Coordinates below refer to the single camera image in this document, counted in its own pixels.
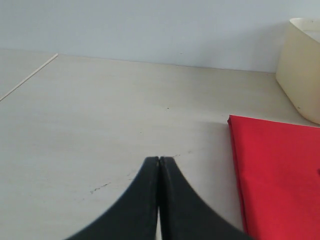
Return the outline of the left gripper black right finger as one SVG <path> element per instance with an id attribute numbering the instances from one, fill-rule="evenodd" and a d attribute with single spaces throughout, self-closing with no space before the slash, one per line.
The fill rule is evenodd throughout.
<path id="1" fill-rule="evenodd" d="M 174 158 L 159 159 L 159 214 L 163 240 L 250 240 L 188 183 Z"/>

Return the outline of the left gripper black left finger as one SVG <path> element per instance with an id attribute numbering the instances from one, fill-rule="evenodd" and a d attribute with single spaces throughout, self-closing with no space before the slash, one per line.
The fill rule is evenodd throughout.
<path id="1" fill-rule="evenodd" d="M 147 157 L 121 197 L 69 240 L 154 240 L 157 231 L 159 158 Z"/>

